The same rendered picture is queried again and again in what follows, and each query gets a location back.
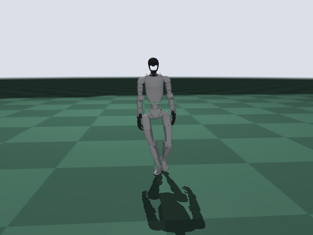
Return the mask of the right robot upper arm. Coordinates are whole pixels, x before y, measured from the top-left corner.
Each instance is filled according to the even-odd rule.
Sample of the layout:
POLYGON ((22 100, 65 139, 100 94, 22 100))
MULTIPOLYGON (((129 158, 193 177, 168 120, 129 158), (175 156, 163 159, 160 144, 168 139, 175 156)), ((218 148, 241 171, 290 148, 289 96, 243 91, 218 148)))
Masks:
POLYGON ((144 96, 142 95, 143 94, 143 85, 145 82, 145 77, 141 77, 141 78, 138 78, 138 81, 137 81, 137 93, 138 93, 138 101, 143 101, 144 100, 144 96))

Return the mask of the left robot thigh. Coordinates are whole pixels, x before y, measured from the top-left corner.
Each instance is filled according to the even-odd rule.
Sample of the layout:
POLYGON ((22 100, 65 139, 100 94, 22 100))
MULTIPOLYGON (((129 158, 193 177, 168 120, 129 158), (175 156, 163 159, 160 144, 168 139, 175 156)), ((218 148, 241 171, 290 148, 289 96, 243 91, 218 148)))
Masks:
POLYGON ((164 148, 171 147, 172 144, 172 122, 171 122, 171 115, 167 111, 161 111, 162 121, 163 121, 163 128, 165 134, 165 140, 163 141, 164 148))

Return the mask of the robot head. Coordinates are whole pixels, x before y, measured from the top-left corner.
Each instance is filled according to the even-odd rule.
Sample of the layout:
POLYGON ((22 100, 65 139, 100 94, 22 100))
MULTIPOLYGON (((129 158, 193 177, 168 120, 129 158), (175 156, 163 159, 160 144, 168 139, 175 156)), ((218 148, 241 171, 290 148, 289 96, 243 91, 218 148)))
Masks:
POLYGON ((150 58, 149 59, 148 66, 149 66, 149 69, 150 69, 151 74, 152 74, 152 75, 149 75, 149 76, 158 76, 158 75, 156 75, 157 70, 158 70, 158 65, 159 65, 159 62, 158 62, 158 60, 156 58, 150 58), (156 70, 151 70, 150 66, 154 67, 155 65, 157 65, 157 69, 156 70))

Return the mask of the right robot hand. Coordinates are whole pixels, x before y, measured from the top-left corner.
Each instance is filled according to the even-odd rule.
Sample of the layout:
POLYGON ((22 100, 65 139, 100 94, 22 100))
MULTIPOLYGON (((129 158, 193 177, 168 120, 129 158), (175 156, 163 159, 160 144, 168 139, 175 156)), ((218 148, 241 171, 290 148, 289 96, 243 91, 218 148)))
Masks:
POLYGON ((142 124, 141 124, 141 118, 142 118, 142 114, 139 114, 138 117, 137 117, 137 124, 138 124, 138 128, 139 128, 140 130, 143 130, 143 129, 142 129, 143 126, 142 126, 142 124), (141 128, 141 127, 142 127, 142 128, 141 128))

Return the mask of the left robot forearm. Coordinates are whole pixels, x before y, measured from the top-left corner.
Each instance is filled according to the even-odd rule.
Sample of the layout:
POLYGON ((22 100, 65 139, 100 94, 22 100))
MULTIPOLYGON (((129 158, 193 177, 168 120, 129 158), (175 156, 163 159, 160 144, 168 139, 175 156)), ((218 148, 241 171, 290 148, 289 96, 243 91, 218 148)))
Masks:
POLYGON ((174 111, 176 113, 175 104, 174 104, 174 98, 169 99, 168 102, 169 102, 169 106, 170 106, 171 112, 174 111))

